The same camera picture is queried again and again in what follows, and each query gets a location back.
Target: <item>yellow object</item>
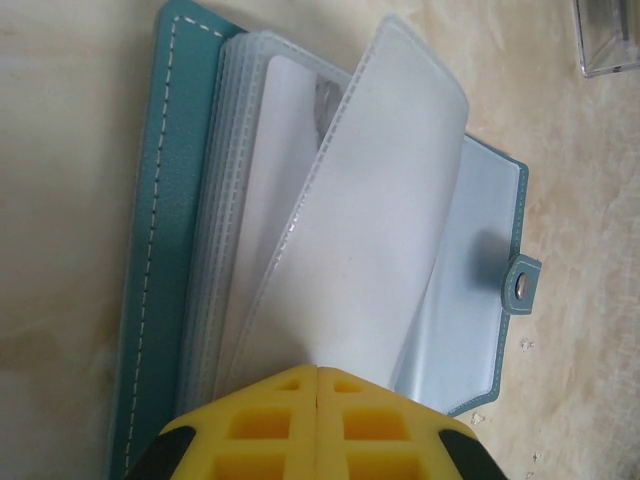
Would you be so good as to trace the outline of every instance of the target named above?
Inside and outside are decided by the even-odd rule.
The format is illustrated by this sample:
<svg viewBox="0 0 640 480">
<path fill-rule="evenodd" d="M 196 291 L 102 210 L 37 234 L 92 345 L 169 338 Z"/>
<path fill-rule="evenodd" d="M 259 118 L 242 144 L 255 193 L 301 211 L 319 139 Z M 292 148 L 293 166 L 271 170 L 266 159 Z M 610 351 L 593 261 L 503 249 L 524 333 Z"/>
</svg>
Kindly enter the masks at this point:
<svg viewBox="0 0 640 480">
<path fill-rule="evenodd" d="M 292 368 L 169 423 L 195 436 L 172 480 L 460 480 L 460 422 L 332 368 Z"/>
</svg>

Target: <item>clear plastic box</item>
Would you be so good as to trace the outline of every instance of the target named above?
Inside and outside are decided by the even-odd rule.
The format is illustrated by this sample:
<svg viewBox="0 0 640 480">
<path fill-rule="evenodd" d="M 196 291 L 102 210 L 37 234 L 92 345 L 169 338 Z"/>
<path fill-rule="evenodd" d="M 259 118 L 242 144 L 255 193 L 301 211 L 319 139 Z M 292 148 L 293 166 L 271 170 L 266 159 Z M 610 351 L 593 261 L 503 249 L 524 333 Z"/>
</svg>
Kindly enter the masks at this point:
<svg viewBox="0 0 640 480">
<path fill-rule="evenodd" d="M 640 0 L 574 0 L 582 74 L 640 68 Z"/>
</svg>

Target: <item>white stitching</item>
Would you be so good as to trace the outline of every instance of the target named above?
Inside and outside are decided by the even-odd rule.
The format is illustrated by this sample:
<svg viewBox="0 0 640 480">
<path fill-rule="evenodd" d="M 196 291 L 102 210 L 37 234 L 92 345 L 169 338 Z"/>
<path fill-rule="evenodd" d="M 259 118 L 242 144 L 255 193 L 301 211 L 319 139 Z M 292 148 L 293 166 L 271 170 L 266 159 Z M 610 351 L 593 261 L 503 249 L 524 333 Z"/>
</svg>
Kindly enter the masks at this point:
<svg viewBox="0 0 640 480">
<path fill-rule="evenodd" d="M 129 472 L 129 463 L 130 463 L 130 451 L 131 451 L 131 440 L 133 439 L 133 427 L 135 422 L 136 415 L 136 407 L 138 404 L 138 378 L 140 376 L 140 360 L 142 359 L 142 346 L 143 346 L 143 338 L 144 338 L 144 326 L 146 322 L 146 308 L 147 308 L 147 293 L 149 286 L 149 276 L 151 275 L 151 250 L 153 245 L 153 235 L 156 229 L 156 216 L 157 216 L 157 207 L 158 207 L 158 185 L 160 183 L 160 155 L 162 153 L 162 146 L 164 143 L 164 136 L 166 135 L 166 127 L 167 127 L 167 110 L 169 105 L 169 86 L 171 84 L 171 69 L 173 66 L 173 47 L 176 39 L 176 24 L 180 21 L 184 20 L 185 22 L 196 25 L 200 27 L 202 30 L 205 30 L 209 33 L 212 33 L 216 37 L 224 39 L 224 35 L 214 30 L 206 25 L 202 25 L 197 23 L 195 20 L 189 17 L 176 16 L 173 18 L 173 22 L 171 23 L 171 39 L 169 41 L 169 60 L 167 62 L 167 75 L 165 78 L 165 87 L 164 87 L 164 103 L 162 105 L 162 126 L 160 127 L 160 138 L 158 139 L 158 146 L 156 148 L 156 172 L 153 183 L 153 204 L 151 207 L 151 226 L 149 227 L 149 240 L 147 243 L 147 264 L 144 272 L 144 283 L 142 288 L 142 305 L 140 307 L 140 333 L 138 334 L 138 355 L 136 358 L 136 370 L 133 381 L 133 399 L 131 401 L 131 419 L 129 421 L 129 437 L 127 438 L 127 445 L 125 447 L 125 457 L 124 457 L 124 468 L 125 475 Z"/>
</svg>

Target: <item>stitched seam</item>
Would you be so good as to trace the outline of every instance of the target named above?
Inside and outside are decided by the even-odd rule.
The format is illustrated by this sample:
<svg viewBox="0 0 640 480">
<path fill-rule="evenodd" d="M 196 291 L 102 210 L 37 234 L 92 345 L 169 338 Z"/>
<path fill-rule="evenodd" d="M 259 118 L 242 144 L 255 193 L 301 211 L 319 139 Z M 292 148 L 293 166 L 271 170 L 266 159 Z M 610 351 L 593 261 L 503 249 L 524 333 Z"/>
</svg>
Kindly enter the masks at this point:
<svg viewBox="0 0 640 480">
<path fill-rule="evenodd" d="M 166 127 L 167 127 L 167 109 L 169 107 L 169 87 L 171 85 L 171 70 L 173 68 L 173 49 L 175 45 L 176 39 L 176 25 L 180 20 L 184 20 L 186 23 L 199 27 L 202 30 L 205 30 L 216 37 L 224 39 L 224 35 L 217 30 L 208 27 L 207 25 L 203 25 L 201 23 L 196 22 L 192 18 L 178 15 L 173 18 L 173 22 L 171 23 L 171 38 L 169 41 L 169 59 L 167 61 L 167 76 L 164 82 L 164 102 L 162 105 L 162 126 L 160 127 L 160 137 L 158 138 L 158 145 L 156 147 L 156 172 L 153 180 L 153 204 L 151 207 L 151 226 L 149 227 L 149 240 L 147 242 L 147 264 L 145 267 L 144 273 L 144 281 L 142 286 L 142 302 L 140 307 L 140 332 L 138 333 L 138 354 L 136 358 L 136 369 L 133 379 L 133 398 L 131 400 L 131 416 L 129 420 L 129 435 L 127 438 L 127 445 L 125 447 L 125 459 L 124 459 L 124 468 L 125 475 L 129 472 L 129 463 L 131 460 L 131 441 L 133 439 L 133 427 L 135 422 L 136 415 L 136 407 L 138 403 L 138 379 L 140 376 L 140 361 L 142 360 L 142 347 L 144 340 L 144 327 L 146 323 L 146 308 L 147 308 L 147 294 L 149 287 L 149 277 L 151 276 L 151 252 L 153 247 L 153 236 L 156 230 L 156 220 L 157 220 L 157 207 L 158 207 L 158 199 L 159 197 L 159 186 L 160 186 L 160 168 L 162 166 L 160 159 L 162 154 L 162 147 L 164 143 L 164 137 L 166 135 Z"/>
</svg>

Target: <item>teal card holder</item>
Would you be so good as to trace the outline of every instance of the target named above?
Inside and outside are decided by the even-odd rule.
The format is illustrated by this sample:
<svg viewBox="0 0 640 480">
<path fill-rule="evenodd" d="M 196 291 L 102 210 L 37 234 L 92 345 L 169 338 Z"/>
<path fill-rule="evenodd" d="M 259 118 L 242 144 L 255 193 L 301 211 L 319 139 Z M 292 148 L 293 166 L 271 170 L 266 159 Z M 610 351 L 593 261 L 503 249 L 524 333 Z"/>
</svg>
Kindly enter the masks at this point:
<svg viewBox="0 0 640 480">
<path fill-rule="evenodd" d="M 224 42 L 241 30 L 189 1 L 164 6 L 129 247 L 107 478 L 173 418 L 200 177 Z"/>
</svg>

